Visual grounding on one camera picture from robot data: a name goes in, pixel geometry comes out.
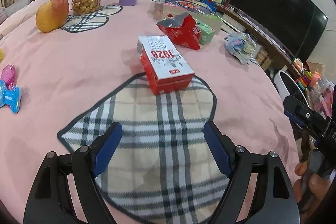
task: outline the red snack bag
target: red snack bag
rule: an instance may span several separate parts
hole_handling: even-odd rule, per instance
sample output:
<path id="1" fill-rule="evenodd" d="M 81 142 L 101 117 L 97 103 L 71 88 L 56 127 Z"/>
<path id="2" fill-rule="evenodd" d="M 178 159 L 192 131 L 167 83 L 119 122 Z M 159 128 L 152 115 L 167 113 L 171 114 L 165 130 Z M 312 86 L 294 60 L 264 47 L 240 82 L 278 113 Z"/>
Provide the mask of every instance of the red snack bag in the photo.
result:
<path id="1" fill-rule="evenodd" d="M 165 18 L 156 25 L 174 44 L 193 50 L 200 49 L 198 41 L 201 30 L 189 13 L 176 15 L 174 18 Z"/>
<path id="2" fill-rule="evenodd" d="M 137 52 L 155 95 L 187 88 L 195 74 L 167 36 L 139 37 Z"/>

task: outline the silver bolt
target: silver bolt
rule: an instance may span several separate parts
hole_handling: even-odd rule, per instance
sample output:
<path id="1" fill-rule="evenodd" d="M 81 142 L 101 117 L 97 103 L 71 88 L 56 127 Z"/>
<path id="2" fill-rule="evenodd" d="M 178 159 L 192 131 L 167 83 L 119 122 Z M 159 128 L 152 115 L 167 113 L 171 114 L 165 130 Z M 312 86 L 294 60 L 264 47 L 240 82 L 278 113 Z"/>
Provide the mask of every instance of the silver bolt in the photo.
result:
<path id="1" fill-rule="evenodd" d="M 47 158 L 51 159 L 54 155 L 55 153 L 51 151 L 47 154 Z"/>
<path id="2" fill-rule="evenodd" d="M 245 151 L 245 148 L 244 148 L 244 146 L 238 145 L 238 146 L 236 146 L 236 150 L 240 153 L 243 153 Z"/>
<path id="3" fill-rule="evenodd" d="M 87 150 L 89 150 L 89 147 L 87 145 L 83 145 L 79 148 L 79 151 L 81 152 L 86 152 Z"/>
<path id="4" fill-rule="evenodd" d="M 273 157 L 273 158 L 277 158 L 277 157 L 278 157 L 278 153 L 276 153 L 275 151 L 271 151 L 269 154 L 270 154 L 271 157 Z"/>

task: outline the crumpled red wrapper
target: crumpled red wrapper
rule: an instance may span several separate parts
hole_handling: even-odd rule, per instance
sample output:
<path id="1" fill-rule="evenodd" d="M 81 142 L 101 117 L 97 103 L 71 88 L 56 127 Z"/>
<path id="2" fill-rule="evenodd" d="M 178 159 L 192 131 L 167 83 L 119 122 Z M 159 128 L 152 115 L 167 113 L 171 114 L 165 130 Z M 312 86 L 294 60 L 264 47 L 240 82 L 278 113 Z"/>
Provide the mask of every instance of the crumpled red wrapper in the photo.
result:
<path id="1" fill-rule="evenodd" d="M 174 44 L 193 50 L 201 48 L 198 44 L 201 30 L 189 13 L 176 15 L 174 18 L 165 18 L 156 25 Z"/>

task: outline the pink blanket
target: pink blanket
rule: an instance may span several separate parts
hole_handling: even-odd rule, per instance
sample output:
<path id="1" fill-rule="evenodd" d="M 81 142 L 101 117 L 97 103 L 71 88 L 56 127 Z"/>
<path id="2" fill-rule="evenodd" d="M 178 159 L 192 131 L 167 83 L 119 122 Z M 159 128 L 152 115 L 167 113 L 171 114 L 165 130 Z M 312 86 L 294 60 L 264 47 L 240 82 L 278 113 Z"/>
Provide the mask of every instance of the pink blanket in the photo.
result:
<path id="1" fill-rule="evenodd" d="M 118 0 L 102 0 L 102 5 L 107 4 L 118 4 Z M 7 107 L 0 109 L 0 199 L 20 223 L 46 153 L 68 153 L 57 140 L 57 132 L 143 71 L 136 54 L 137 37 L 162 34 L 156 26 L 157 5 L 138 0 L 136 6 L 109 16 L 104 26 L 81 33 L 60 29 L 41 33 L 33 16 L 1 40 L 5 58 L 0 70 L 14 64 L 16 83 L 24 92 L 18 114 Z M 226 35 L 220 32 L 199 51 L 177 48 L 215 93 L 214 122 L 221 132 L 250 152 L 278 152 L 293 183 L 298 154 L 282 101 L 260 67 L 242 66 L 225 50 Z M 84 220 L 73 180 L 70 187 L 77 216 Z M 248 189 L 241 217 L 248 212 L 253 188 Z M 109 208 L 117 223 L 136 223 Z"/>

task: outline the television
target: television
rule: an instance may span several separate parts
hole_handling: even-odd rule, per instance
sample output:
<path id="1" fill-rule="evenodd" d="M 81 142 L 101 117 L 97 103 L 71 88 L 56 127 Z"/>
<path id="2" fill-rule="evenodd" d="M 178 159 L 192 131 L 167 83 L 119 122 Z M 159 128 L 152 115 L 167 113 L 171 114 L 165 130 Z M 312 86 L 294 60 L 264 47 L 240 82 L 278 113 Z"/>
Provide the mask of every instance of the television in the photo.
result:
<path id="1" fill-rule="evenodd" d="M 230 0 L 229 4 L 261 24 L 302 62 L 314 50 L 328 22 L 311 0 Z"/>

